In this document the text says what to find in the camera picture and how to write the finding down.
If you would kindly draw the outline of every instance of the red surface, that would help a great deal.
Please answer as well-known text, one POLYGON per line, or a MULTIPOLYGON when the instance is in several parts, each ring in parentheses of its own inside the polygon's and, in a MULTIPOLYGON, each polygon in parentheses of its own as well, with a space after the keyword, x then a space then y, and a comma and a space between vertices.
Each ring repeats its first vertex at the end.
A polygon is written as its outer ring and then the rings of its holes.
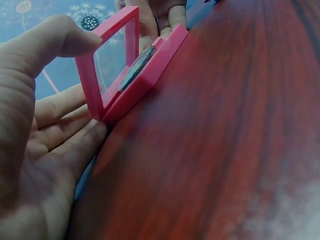
POLYGON ((314 0, 214 7, 106 140, 67 238, 318 239, 319 19, 314 0))

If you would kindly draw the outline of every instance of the hand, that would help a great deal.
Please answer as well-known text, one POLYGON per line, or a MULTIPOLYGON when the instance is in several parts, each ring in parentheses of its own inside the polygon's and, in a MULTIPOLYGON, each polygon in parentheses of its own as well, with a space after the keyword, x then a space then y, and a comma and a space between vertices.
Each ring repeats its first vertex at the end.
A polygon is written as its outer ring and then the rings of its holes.
POLYGON ((79 85, 35 103, 35 77, 55 57, 101 39, 53 16, 0 48, 0 239, 63 239, 75 188, 106 136, 79 85))
POLYGON ((186 18, 187 0, 115 0, 117 10, 125 6, 139 7, 140 42, 139 51, 149 47, 158 37, 168 37, 176 25, 188 27, 186 18))

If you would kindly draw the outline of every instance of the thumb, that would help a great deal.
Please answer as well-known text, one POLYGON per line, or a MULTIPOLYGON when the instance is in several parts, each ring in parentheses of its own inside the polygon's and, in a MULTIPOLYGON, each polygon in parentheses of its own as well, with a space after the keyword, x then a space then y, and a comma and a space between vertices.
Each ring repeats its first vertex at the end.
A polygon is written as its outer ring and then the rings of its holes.
POLYGON ((84 54, 100 44, 70 17, 56 15, 0 48, 0 204, 18 191, 34 117, 35 77, 55 57, 84 54))
POLYGON ((140 53, 149 47, 158 37, 158 27, 154 14, 147 0, 125 0, 126 6, 139 7, 139 22, 140 22, 140 53))

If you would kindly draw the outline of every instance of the pink frame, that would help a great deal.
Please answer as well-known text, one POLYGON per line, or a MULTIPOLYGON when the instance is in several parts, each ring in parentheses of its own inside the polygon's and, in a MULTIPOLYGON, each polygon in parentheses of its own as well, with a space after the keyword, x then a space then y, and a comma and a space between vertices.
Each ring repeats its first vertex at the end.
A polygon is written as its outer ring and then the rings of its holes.
POLYGON ((95 69, 95 51, 75 58, 90 114, 94 119, 103 121, 107 125, 114 125, 119 121, 157 84, 189 33, 184 26, 179 24, 167 39, 158 37, 152 44, 156 51, 151 59, 133 82, 125 90, 120 91, 121 82, 139 54, 139 8, 126 6, 93 30, 102 38, 102 44, 104 44, 123 26, 125 26, 125 67, 103 96, 100 93, 95 69))
MULTIPOLYGON (((124 26, 126 67, 117 79, 124 78, 128 68, 139 54, 139 8, 137 6, 127 6, 92 31, 102 38, 102 46, 124 26)), ((115 84, 117 80, 115 80, 101 97, 94 63, 95 51, 76 57, 75 63, 90 114, 94 119, 100 121, 106 114, 107 108, 110 107, 112 99, 120 92, 117 91, 115 84)))

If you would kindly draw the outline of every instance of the finger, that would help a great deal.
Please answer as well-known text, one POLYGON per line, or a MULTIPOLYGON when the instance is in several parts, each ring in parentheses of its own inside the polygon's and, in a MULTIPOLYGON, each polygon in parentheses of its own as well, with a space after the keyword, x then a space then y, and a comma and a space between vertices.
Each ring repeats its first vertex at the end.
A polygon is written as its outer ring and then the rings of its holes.
POLYGON ((185 28, 188 28, 186 17, 186 6, 176 5, 169 9, 169 22, 171 29, 174 29, 178 24, 182 24, 185 28))
POLYGON ((51 152, 63 157, 75 179, 79 181, 106 135, 106 126, 92 119, 82 130, 51 152))
POLYGON ((10 173, 0 179, 3 184, 14 189, 19 183, 34 117, 35 77, 56 56, 84 54, 100 44, 99 37, 80 30, 70 17, 58 15, 0 47, 0 169, 10 173))
POLYGON ((115 9, 119 11, 126 6, 125 0, 114 0, 115 9))
POLYGON ((158 37, 157 22, 147 0, 125 0, 126 6, 139 7, 140 41, 139 52, 151 46, 158 37))
POLYGON ((91 119, 88 106, 84 105, 61 118, 56 124, 44 127, 38 132, 38 141, 45 144, 50 152, 79 132, 91 119))
POLYGON ((158 17, 158 24, 160 30, 160 37, 166 39, 171 33, 169 16, 166 14, 158 17))
POLYGON ((86 99, 80 83, 55 95, 37 100, 35 102, 34 118, 38 129, 56 123, 63 116, 85 103, 86 99))

